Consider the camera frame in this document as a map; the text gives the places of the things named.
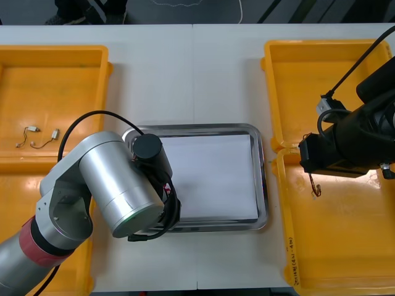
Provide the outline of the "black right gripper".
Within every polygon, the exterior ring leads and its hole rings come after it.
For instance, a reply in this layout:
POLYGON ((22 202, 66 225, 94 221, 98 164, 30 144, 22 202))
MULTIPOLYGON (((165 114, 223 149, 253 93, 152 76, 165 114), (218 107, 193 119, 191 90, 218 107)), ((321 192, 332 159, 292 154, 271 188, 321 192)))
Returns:
POLYGON ((383 135, 373 108, 329 109, 321 113, 321 121, 333 125, 321 130, 321 135, 303 135, 298 145, 305 173, 358 178, 383 164, 383 135))

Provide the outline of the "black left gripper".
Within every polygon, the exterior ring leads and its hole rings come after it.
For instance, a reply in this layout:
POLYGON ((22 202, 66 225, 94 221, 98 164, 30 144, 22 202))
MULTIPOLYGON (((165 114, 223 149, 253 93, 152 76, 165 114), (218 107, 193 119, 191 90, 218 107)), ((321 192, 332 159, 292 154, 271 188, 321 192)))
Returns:
POLYGON ((164 210, 154 229, 171 230, 180 220, 181 202, 177 197, 177 192, 172 181, 159 181, 154 178, 154 189, 164 203, 164 210))

